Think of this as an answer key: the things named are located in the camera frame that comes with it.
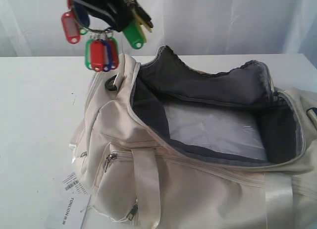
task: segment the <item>beige duffel bag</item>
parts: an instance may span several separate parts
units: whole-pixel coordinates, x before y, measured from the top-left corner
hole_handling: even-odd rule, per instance
[[[70,147],[93,207],[144,229],[317,228],[317,94],[264,63],[206,74],[169,47],[94,76]]]

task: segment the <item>barcode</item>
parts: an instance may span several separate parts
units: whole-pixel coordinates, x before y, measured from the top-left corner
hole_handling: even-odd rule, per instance
[[[71,189],[72,187],[74,187],[76,184],[78,184],[79,182],[78,182],[78,180],[75,180],[74,182],[72,182],[72,183],[70,183],[66,188],[65,188],[65,190],[67,191],[67,190],[69,190],[69,189]]]

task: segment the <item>white backdrop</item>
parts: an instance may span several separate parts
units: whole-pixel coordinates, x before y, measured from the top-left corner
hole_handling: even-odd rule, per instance
[[[317,0],[139,3],[155,28],[138,51],[124,42],[126,53],[154,55],[161,45],[178,55],[304,53],[317,66]],[[65,0],[0,0],[0,56],[83,56],[85,40],[71,45],[63,36],[66,11]]]

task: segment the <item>bag opening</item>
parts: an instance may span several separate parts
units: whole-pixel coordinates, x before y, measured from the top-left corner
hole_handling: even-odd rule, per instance
[[[212,75],[187,67],[164,47],[141,66],[130,101],[146,125],[186,156],[266,166],[302,150],[292,106],[272,89],[268,69],[258,61]]]

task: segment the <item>white table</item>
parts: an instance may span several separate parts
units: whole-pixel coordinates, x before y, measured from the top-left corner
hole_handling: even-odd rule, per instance
[[[136,57],[146,63],[153,57]],[[301,54],[184,56],[190,67],[229,71],[265,62],[275,86],[317,92],[317,70]],[[68,141],[83,116],[93,75],[83,57],[0,58],[0,228],[42,229],[59,199],[54,178],[71,169]],[[124,229],[89,210],[85,229]]]

